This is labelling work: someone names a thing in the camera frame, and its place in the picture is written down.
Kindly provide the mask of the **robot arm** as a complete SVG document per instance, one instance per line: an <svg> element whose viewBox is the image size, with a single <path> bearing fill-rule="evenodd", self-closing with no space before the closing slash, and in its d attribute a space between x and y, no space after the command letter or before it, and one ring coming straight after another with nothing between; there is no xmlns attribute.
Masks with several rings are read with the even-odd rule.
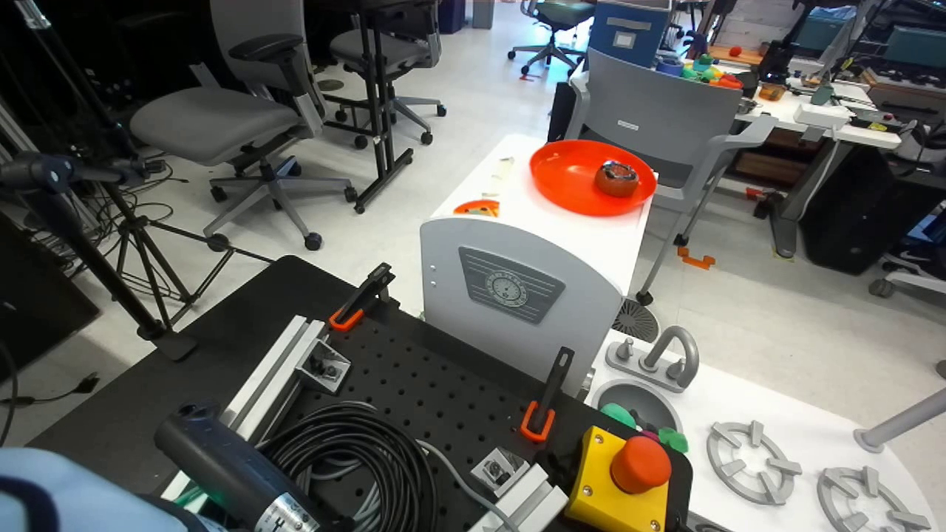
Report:
<svg viewBox="0 0 946 532"><path fill-rule="evenodd" d="M212 417L175 414L158 447L251 532L328 532L300 488ZM51 448L0 453L0 532L229 532L220 519L132 493Z"/></svg>

